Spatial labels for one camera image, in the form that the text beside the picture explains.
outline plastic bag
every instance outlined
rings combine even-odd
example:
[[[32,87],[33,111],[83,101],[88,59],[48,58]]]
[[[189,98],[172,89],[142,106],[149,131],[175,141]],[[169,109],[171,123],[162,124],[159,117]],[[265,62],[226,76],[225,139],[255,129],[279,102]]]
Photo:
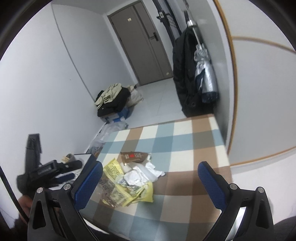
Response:
[[[113,207],[130,205],[145,189],[145,187],[122,185],[124,183],[121,181],[121,174],[123,174],[123,171],[120,164],[116,159],[113,159],[104,167],[104,174],[99,181],[99,185],[102,187],[103,202]]]
[[[104,144],[108,141],[110,134],[115,131],[122,131],[126,128],[126,126],[127,124],[125,121],[119,121],[104,125],[100,133],[90,144],[87,153],[91,153],[95,155],[95,157],[98,157],[104,147]]]
[[[132,85],[129,85],[127,88],[131,93],[131,95],[128,98],[128,101],[126,103],[126,106],[128,108],[143,101],[143,99],[144,99],[143,96]]]
[[[103,126],[101,132],[96,136],[93,142],[106,143],[112,132],[122,131],[126,128],[126,126],[127,124],[125,121],[106,124]]]

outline hanging coat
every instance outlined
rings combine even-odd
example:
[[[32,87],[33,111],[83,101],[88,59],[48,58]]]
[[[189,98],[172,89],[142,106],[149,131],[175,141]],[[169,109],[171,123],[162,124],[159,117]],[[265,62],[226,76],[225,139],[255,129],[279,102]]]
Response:
[[[195,81],[194,52],[197,40],[192,28],[187,28],[176,40],[173,48],[173,79],[182,111],[186,117],[213,113],[213,105],[202,103]]]

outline silver umbrella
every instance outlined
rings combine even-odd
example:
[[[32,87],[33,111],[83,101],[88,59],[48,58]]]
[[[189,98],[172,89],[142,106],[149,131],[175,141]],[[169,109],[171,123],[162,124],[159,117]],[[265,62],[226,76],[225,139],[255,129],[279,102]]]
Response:
[[[189,20],[187,21],[187,26],[192,27],[192,31],[198,43],[194,53],[194,61],[196,62],[195,79],[201,79],[201,81],[200,83],[197,83],[197,88],[201,93],[202,102],[211,103],[218,99],[217,80],[211,63],[211,58],[205,45],[200,43],[195,29],[197,28],[196,23],[192,20]]]

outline hand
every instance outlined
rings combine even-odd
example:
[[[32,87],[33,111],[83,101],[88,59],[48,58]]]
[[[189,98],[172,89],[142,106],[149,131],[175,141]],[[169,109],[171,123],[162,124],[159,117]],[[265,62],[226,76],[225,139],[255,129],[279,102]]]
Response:
[[[20,203],[20,206],[24,210],[25,214],[27,216],[29,216],[30,215],[30,211],[31,211],[33,200],[29,196],[24,195],[24,196],[20,197],[20,199],[18,201]]]

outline screw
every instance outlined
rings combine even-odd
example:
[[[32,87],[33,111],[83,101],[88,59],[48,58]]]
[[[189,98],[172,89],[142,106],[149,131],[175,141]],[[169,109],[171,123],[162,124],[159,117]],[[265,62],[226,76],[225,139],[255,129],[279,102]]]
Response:
[[[41,193],[41,192],[43,192],[43,188],[38,188],[37,193]]]
[[[259,191],[260,193],[264,193],[264,188],[262,188],[262,187],[258,187],[258,191]]]
[[[65,190],[68,190],[68,189],[70,189],[71,188],[71,184],[65,184],[65,186],[63,187]]]
[[[232,190],[236,190],[237,189],[237,185],[232,183],[229,185],[229,187],[232,189]]]

